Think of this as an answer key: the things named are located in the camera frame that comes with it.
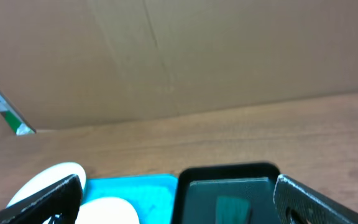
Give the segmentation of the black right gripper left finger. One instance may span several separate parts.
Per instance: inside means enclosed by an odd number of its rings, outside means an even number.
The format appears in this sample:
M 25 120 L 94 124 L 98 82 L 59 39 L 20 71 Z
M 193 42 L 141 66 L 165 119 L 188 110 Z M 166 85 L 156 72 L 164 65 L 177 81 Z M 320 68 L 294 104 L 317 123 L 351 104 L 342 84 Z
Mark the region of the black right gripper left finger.
M 74 223 L 83 198 L 80 178 L 71 174 L 0 211 L 0 224 L 43 223 L 58 215 L 59 223 Z

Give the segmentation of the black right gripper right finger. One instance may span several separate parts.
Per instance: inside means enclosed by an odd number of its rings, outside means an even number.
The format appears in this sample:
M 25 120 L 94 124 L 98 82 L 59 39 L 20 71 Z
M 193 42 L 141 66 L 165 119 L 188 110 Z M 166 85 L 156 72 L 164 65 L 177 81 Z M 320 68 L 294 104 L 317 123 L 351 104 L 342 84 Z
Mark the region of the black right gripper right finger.
M 281 223 L 358 224 L 357 212 L 284 174 L 277 177 L 273 202 Z

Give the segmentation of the yellow plate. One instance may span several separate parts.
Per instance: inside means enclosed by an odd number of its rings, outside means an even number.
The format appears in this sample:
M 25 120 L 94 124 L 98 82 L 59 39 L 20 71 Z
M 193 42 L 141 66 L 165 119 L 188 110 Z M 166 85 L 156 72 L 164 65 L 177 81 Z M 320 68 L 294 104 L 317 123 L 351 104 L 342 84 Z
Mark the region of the yellow plate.
M 76 224 L 139 224 L 135 208 L 119 197 L 102 197 L 79 209 Z

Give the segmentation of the green scouring sponge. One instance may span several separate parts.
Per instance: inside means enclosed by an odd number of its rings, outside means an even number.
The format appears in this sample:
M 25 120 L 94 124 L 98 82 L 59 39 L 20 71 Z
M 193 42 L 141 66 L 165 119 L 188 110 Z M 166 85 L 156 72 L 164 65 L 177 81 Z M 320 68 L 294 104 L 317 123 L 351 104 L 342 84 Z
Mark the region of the green scouring sponge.
M 220 196 L 216 201 L 215 224 L 247 224 L 251 206 L 248 200 Z

